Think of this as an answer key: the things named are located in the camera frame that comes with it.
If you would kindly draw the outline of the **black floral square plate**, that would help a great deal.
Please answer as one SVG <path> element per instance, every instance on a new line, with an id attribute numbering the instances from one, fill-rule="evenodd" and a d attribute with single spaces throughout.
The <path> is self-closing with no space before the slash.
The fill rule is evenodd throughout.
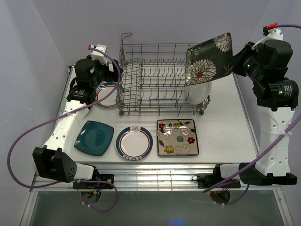
<path id="1" fill-rule="evenodd" d="M 197 44 L 186 51 L 185 84 L 211 82 L 232 73 L 233 49 L 227 32 Z"/>

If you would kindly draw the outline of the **beige floral square plate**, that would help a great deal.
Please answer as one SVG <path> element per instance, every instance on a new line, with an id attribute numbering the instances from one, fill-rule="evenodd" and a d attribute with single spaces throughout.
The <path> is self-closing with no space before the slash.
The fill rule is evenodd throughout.
<path id="1" fill-rule="evenodd" d="M 157 121 L 158 156 L 198 156 L 198 138 L 193 119 Z"/>

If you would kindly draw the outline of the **mint green plate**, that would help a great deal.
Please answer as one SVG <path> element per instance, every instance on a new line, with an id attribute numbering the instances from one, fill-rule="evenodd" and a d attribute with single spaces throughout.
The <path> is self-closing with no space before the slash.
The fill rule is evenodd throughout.
<path id="1" fill-rule="evenodd" d="M 61 113 L 63 113 L 64 110 L 65 110 L 66 102 L 67 102 L 66 99 L 64 99 L 64 100 L 61 101 L 61 106 L 60 106 L 60 111 L 61 111 Z"/>

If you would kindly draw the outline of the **white oval plate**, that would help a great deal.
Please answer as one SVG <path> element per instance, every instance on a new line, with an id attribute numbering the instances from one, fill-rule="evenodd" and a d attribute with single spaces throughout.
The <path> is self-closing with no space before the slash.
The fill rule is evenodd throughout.
<path id="1" fill-rule="evenodd" d="M 211 91 L 212 83 L 200 83 L 195 85 L 186 85 L 184 88 L 186 100 L 192 105 L 201 104 L 206 100 Z"/>

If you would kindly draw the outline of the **striped rim plate front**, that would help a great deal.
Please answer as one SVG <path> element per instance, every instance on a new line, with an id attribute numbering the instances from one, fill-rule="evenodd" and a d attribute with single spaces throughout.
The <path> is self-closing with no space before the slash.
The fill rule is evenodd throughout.
<path id="1" fill-rule="evenodd" d="M 144 127 L 126 127 L 116 137 L 116 151 L 120 157 L 127 161 L 144 159 L 150 154 L 152 147 L 152 135 Z"/>

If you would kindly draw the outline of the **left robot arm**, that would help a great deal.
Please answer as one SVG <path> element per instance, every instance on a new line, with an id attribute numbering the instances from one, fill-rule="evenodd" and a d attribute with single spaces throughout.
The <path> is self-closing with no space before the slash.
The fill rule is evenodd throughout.
<path id="1" fill-rule="evenodd" d="M 99 185 L 100 177 L 90 165 L 76 163 L 69 156 L 67 137 L 75 131 L 88 114 L 96 98 L 96 88 L 104 81 L 117 82 L 120 68 L 114 60 L 111 71 L 108 63 L 87 57 L 78 60 L 69 83 L 69 93 L 63 114 L 54 131 L 42 147 L 36 147 L 32 156 L 40 177 L 69 183 L 81 180 L 89 187 Z"/>

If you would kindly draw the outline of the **teal square plate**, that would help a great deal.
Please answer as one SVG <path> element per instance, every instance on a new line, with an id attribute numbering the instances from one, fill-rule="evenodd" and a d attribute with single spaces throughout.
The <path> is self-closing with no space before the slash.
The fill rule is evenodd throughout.
<path id="1" fill-rule="evenodd" d="M 112 141 L 114 128 L 110 125 L 87 121 L 79 132 L 74 147 L 88 155 L 102 156 Z"/>

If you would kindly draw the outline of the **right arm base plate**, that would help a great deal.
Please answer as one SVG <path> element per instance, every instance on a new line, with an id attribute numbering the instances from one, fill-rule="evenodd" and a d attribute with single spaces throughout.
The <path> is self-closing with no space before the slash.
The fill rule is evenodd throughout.
<path id="1" fill-rule="evenodd" d="M 222 181 L 221 177 L 214 176 L 213 174 L 196 174 L 193 175 L 191 180 L 197 183 L 198 188 L 209 188 L 218 182 Z M 220 188 L 240 188 L 241 184 L 237 180 L 231 180 L 230 182 L 226 182 L 220 186 Z"/>

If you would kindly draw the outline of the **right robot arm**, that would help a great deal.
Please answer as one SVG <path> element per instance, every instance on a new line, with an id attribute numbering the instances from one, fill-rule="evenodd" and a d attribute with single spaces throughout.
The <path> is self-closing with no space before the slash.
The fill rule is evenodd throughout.
<path id="1" fill-rule="evenodd" d="M 260 115 L 259 155 L 250 163 L 224 163 L 214 168 L 212 188 L 223 187 L 232 180 L 247 185 L 295 185 L 288 147 L 298 105 L 298 84 L 285 77 L 293 55 L 291 45 L 283 40 L 249 42 L 236 54 L 233 72 L 249 77 Z"/>

